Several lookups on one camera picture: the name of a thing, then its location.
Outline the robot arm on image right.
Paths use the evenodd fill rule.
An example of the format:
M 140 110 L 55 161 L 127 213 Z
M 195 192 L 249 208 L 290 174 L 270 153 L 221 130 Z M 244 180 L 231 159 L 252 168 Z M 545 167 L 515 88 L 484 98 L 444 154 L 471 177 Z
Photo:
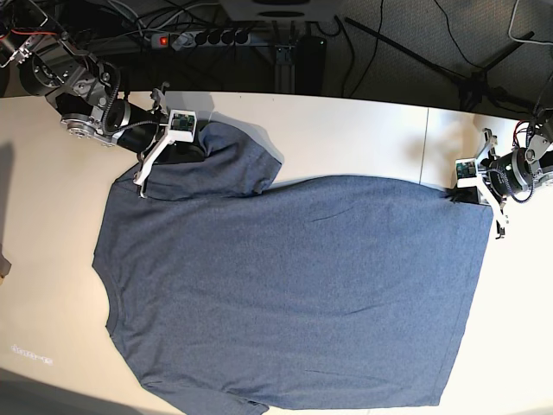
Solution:
M 483 159 L 477 162 L 479 196 L 493 210 L 497 239 L 505 237 L 508 224 L 505 203 L 525 204 L 552 182 L 552 107 L 542 103 L 546 89 L 542 87 L 530 117 L 515 127 L 511 152 L 497 156 L 491 148 L 481 151 Z

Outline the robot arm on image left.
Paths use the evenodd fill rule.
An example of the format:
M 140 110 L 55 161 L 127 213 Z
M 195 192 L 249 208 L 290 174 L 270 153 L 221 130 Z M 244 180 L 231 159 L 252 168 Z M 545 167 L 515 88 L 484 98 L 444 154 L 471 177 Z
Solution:
M 137 154 L 134 183 L 146 195 L 149 174 L 163 151 L 168 121 L 166 86 L 152 91 L 151 109 L 130 103 L 122 71 L 78 48 L 71 36 L 34 1 L 1 3 L 1 65 L 15 64 L 23 89 L 41 96 L 76 136 Z

